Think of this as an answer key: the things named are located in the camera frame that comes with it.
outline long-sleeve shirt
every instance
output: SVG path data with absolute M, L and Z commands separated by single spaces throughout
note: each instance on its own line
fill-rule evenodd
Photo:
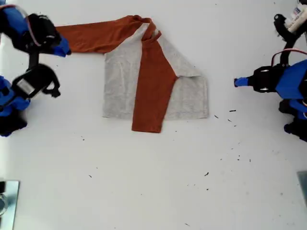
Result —
M 57 27 L 72 52 L 105 54 L 104 117 L 131 118 L 132 130 L 160 133 L 166 119 L 208 116 L 205 78 L 150 18 Z

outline wire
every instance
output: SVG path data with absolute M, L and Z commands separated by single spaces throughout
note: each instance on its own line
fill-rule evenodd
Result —
M 15 7 L 21 14 L 24 15 L 25 20 L 26 20 L 27 25 L 28 25 L 29 33 L 30 33 L 31 38 L 33 39 L 33 42 L 35 43 L 35 45 L 41 46 L 41 44 L 36 40 L 36 38 L 34 36 L 34 33 L 32 31 L 32 27 L 31 27 L 31 23 L 30 23 L 29 17 L 28 17 L 29 15 L 26 13 L 26 11 L 24 9 L 22 9 L 21 7 L 15 5 L 15 4 L 7 4 L 7 5 L 1 5 L 0 11 L 5 9 L 5 8 L 10 8 L 10 7 Z
M 307 55 L 307 52 L 305 52 L 303 50 L 300 50 L 300 49 L 284 49 L 284 50 L 282 50 L 282 51 L 280 51 L 280 52 L 278 52 L 278 53 L 273 55 L 272 62 L 271 62 L 271 66 L 272 67 L 274 66 L 274 60 L 275 60 L 276 55 L 281 54 L 281 53 L 286 52 L 286 51 L 288 51 L 288 52 L 289 51 L 290 52 L 293 51 L 293 52 L 297 52 L 297 53 L 301 53 L 301 54 L 306 54 Z

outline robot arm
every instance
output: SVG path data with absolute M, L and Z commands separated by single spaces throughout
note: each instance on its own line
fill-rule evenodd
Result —
M 252 86 L 257 92 L 277 92 L 283 99 L 279 111 L 294 116 L 293 122 L 284 126 L 285 132 L 307 141 L 307 60 L 289 65 L 291 52 L 307 55 L 307 52 L 293 49 L 297 39 L 307 32 L 307 0 L 300 2 L 292 20 L 281 14 L 274 18 L 276 30 L 286 42 L 284 50 L 273 56 L 271 66 L 255 70 L 250 77 L 235 79 L 234 84 L 235 87 Z M 281 54 L 280 63 L 274 65 L 277 54 Z
M 0 5 L 0 33 L 5 33 L 16 49 L 29 54 L 28 70 L 14 79 L 12 85 L 0 76 L 0 136 L 7 137 L 27 125 L 20 111 L 29 106 L 37 93 L 60 96 L 59 80 L 50 67 L 39 64 L 39 54 L 65 57 L 71 52 L 67 40 L 47 16 L 28 16 L 15 5 Z

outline label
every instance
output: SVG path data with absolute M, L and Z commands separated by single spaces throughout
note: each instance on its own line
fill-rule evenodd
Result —
M 30 95 L 34 92 L 34 88 L 32 85 L 30 85 L 25 79 L 21 79 L 17 83 L 18 87 L 21 88 L 26 94 Z

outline white surface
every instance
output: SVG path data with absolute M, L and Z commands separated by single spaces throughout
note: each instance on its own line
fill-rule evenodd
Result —
M 307 143 L 284 133 L 291 117 L 278 112 L 278 95 L 233 87 L 282 49 L 273 17 L 290 15 L 294 0 L 17 3 L 56 25 L 152 17 L 206 75 L 211 116 L 132 132 L 131 121 L 101 117 L 102 55 L 42 56 L 62 96 L 33 100 L 28 127 L 0 140 L 0 176 L 21 181 L 16 230 L 307 228 L 296 176 L 307 170 Z M 306 49 L 304 39 L 297 46 Z M 23 73 L 27 56 L 7 39 L 1 48 L 1 73 Z

